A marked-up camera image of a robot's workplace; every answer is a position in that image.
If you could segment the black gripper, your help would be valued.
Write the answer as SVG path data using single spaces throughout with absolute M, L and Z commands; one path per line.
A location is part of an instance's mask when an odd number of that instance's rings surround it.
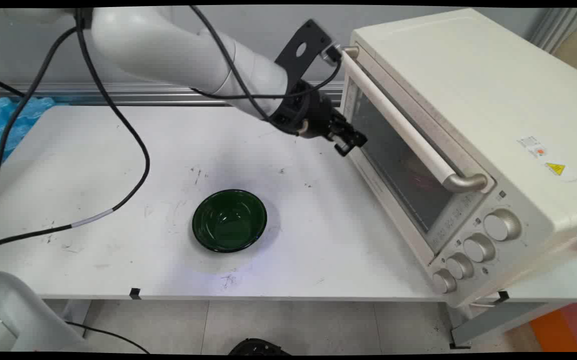
M 366 135 L 334 109 L 330 98 L 318 89 L 306 95 L 284 98 L 269 120 L 271 125 L 289 135 L 305 139 L 323 137 L 334 142 L 341 157 L 367 142 Z

